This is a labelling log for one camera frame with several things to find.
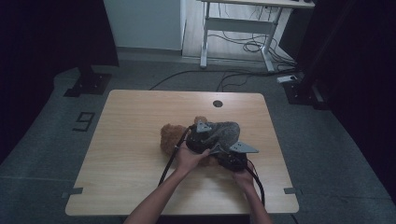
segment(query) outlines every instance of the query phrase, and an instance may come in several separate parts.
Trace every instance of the stuffed animal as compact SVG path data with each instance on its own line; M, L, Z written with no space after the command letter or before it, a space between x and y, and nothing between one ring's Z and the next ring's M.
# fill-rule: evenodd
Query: stuffed animal
M195 117L194 124L198 123L200 120L203 123L207 122L206 117ZM183 135L184 131L187 128L182 125L172 125L166 124L161 128L161 151L163 151L166 155L171 156L175 145L180 140L181 135ZM219 165L218 160L212 156L208 156L200 161L200 165L208 166L208 165Z

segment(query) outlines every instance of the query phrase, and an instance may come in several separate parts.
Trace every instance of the white wall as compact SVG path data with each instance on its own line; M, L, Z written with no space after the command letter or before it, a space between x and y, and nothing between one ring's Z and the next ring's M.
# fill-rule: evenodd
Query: white wall
M186 0L104 0L117 47L181 50Z

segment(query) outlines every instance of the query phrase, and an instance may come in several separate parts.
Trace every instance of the standing desk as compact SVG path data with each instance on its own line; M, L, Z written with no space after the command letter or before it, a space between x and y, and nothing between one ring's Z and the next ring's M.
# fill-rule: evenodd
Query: standing desk
M298 2L291 0L198 0L207 3L205 13L205 25L204 25L204 42L201 49L201 63L202 68L206 68L207 60L207 32L213 31L229 31L239 33L253 33L268 35L264 47L261 50L262 57L264 58L266 67L269 72L275 72L272 64L272 57L269 53L271 42L274 38L277 24L279 22L280 14L284 7L291 8L313 8L315 4L313 2L306 3L303 0ZM210 3L226 3L226 4L237 4L237 5L255 5L255 6L267 6L267 7L279 7L276 13L276 17L273 21L248 21L248 20L235 20L225 18L211 18L209 16Z
M221 101L222 107L214 106ZM235 121L240 141L260 152L248 154L265 190L269 213L296 213L292 188L264 98L258 93L112 91L92 137L65 212L70 216L129 215L154 189L169 160L160 150L167 123L189 126L195 116ZM168 174L175 170L171 166ZM197 167L177 187L164 215L249 214L230 171Z

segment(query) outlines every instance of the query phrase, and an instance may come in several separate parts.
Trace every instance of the forearm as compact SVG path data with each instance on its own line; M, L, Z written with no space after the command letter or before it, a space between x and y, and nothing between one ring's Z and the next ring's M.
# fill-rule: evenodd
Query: forearm
M163 183L150 193L128 216L124 224L155 223L165 208L178 184L188 173L176 169Z
M254 224L272 224L273 222L265 210L265 207L262 205L262 201L254 187L247 188L244 192L247 196Z

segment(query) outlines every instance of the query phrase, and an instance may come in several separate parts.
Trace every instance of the person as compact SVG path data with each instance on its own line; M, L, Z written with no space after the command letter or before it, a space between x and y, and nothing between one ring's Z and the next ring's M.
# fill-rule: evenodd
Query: person
M175 192L178 184L198 165L198 162L209 155L209 149L202 154L195 154L183 142L177 152L177 168L161 185L150 193L136 209L125 219L124 224L156 223L161 212ZM233 173L233 179L245 193L254 224L272 224L259 195L254 189L253 177L248 171Z

